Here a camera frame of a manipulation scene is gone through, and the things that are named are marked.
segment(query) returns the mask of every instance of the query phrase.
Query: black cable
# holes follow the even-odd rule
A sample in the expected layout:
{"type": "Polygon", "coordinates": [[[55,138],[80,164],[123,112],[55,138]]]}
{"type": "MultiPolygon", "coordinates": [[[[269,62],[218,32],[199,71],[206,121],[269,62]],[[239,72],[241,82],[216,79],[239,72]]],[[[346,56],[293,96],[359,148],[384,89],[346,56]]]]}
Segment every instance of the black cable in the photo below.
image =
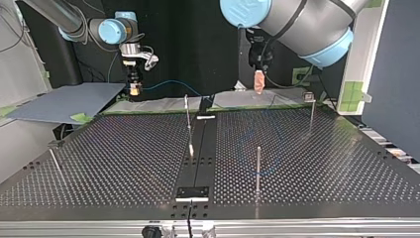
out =
{"type": "Polygon", "coordinates": [[[4,52],[9,51],[10,49],[13,49],[14,47],[18,46],[18,44],[23,40],[24,36],[25,36],[25,26],[24,26],[24,24],[22,24],[22,34],[19,37],[19,40],[15,44],[13,44],[12,46],[10,46],[8,48],[5,48],[3,50],[0,50],[0,53],[4,53],[4,52]]]}
{"type": "Polygon", "coordinates": [[[101,82],[105,82],[106,81],[105,75],[101,71],[99,71],[97,68],[93,67],[92,65],[90,65],[90,64],[88,64],[88,63],[86,63],[86,62],[84,62],[84,61],[82,61],[82,60],[80,60],[78,58],[76,58],[76,60],[77,60],[77,62],[80,63],[80,65],[86,67],[87,70],[89,70],[90,76],[92,77],[92,82],[93,82],[93,78],[96,78],[96,79],[98,79],[101,82]],[[96,72],[101,78],[98,77],[98,76],[96,76],[94,73],[92,73],[92,71],[93,72],[96,72]]]}
{"type": "Polygon", "coordinates": [[[332,97],[330,96],[330,93],[328,93],[328,90],[327,90],[327,87],[326,87],[326,86],[325,86],[325,84],[324,84],[324,81],[322,80],[322,76],[321,76],[320,74],[318,74],[317,76],[318,76],[318,78],[319,78],[319,81],[320,81],[320,82],[321,82],[321,84],[322,84],[322,87],[324,88],[325,93],[327,93],[327,97],[328,97],[328,99],[330,99],[331,104],[333,104],[334,110],[338,111],[338,109],[337,109],[337,105],[334,103],[334,101],[333,101],[332,97]]]}
{"type": "Polygon", "coordinates": [[[266,49],[268,48],[268,46],[270,46],[273,42],[275,41],[274,38],[269,39],[266,43],[265,46],[262,49],[262,56],[261,56],[261,61],[260,61],[260,66],[262,68],[262,73],[264,75],[264,77],[274,86],[281,88],[281,89],[291,89],[291,88],[296,88],[299,87],[303,84],[303,82],[306,81],[306,79],[309,77],[309,74],[311,74],[312,69],[314,68],[314,65],[311,65],[308,69],[308,71],[305,73],[305,76],[302,78],[302,80],[300,80],[298,83],[291,85],[291,86],[283,86],[280,84],[275,83],[274,81],[271,80],[271,78],[269,78],[269,76],[267,75],[267,72],[265,71],[264,67],[263,67],[263,61],[265,60],[265,52],[266,49]]]}

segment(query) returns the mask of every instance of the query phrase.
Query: metal bracket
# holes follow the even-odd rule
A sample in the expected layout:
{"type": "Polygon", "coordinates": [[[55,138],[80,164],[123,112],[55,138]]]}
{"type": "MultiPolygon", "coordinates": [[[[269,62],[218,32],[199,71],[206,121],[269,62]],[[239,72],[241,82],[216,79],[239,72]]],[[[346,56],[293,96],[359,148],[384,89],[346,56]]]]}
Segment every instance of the metal bracket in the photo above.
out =
{"type": "Polygon", "coordinates": [[[207,202],[209,201],[209,187],[180,187],[175,200],[176,202],[207,202]]]}

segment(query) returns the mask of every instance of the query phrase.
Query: metal rod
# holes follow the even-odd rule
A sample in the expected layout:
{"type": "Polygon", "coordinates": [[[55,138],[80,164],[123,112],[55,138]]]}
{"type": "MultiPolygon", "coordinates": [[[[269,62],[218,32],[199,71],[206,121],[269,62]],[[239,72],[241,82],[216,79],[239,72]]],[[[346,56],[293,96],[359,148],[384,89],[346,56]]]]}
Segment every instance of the metal rod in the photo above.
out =
{"type": "Polygon", "coordinates": [[[185,95],[184,97],[184,103],[185,103],[185,110],[186,110],[186,120],[187,120],[187,128],[188,128],[188,135],[189,135],[189,142],[188,142],[188,148],[189,148],[189,155],[194,157],[194,147],[192,146],[192,127],[191,127],[191,120],[189,116],[189,104],[188,104],[188,95],[185,95]]]}
{"type": "Polygon", "coordinates": [[[312,122],[313,122],[313,120],[314,120],[314,114],[315,114],[315,104],[316,104],[316,100],[314,100],[314,101],[312,102],[311,125],[312,125],[312,122]]]}
{"type": "Polygon", "coordinates": [[[55,164],[55,167],[61,171],[61,167],[59,166],[58,160],[56,159],[55,153],[53,152],[53,148],[50,148],[50,154],[52,155],[53,163],[55,164]]]}
{"type": "Polygon", "coordinates": [[[260,194],[262,148],[257,147],[257,195],[260,194]]]}
{"type": "Polygon", "coordinates": [[[79,13],[64,0],[24,0],[66,33],[75,33],[83,25],[79,13]]]}

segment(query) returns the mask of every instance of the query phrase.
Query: green tape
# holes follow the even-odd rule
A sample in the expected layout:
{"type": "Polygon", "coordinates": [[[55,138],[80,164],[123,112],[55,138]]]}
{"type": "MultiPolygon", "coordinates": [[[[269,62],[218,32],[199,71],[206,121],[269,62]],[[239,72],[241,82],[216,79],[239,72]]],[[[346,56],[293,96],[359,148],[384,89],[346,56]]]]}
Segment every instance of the green tape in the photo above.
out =
{"type": "Polygon", "coordinates": [[[369,4],[367,4],[366,8],[377,8],[381,7],[383,0],[370,0],[369,4]]]}
{"type": "Polygon", "coordinates": [[[5,117],[7,114],[16,110],[16,106],[6,106],[0,108],[0,117],[5,117]]]}
{"type": "Polygon", "coordinates": [[[360,81],[348,81],[345,83],[340,111],[358,111],[359,103],[363,101],[364,97],[364,94],[362,93],[363,86],[364,83],[360,81]]]}
{"type": "Polygon", "coordinates": [[[72,116],[70,116],[70,118],[76,122],[82,123],[82,124],[86,124],[88,122],[90,122],[91,120],[93,120],[93,117],[90,116],[86,116],[85,113],[77,113],[74,114],[72,116]]]}

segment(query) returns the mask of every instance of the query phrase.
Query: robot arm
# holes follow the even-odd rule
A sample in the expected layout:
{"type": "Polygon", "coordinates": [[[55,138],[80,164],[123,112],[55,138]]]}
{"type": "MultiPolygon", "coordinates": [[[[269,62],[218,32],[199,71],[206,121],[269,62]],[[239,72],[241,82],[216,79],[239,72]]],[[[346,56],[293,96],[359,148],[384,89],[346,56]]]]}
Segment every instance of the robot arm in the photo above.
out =
{"type": "Polygon", "coordinates": [[[349,50],[349,25],[368,0],[220,0],[223,15],[236,27],[259,26],[318,67],[349,50]]]}
{"type": "Polygon", "coordinates": [[[65,0],[24,0],[58,26],[62,37],[68,41],[94,41],[108,45],[119,45],[123,63],[128,70],[130,94],[139,96],[142,90],[142,73],[140,65],[145,60],[144,69],[151,70],[157,63],[158,57],[153,50],[140,44],[143,34],[139,34],[137,16],[134,12],[116,12],[114,19],[87,20],[80,9],[65,0]]]}

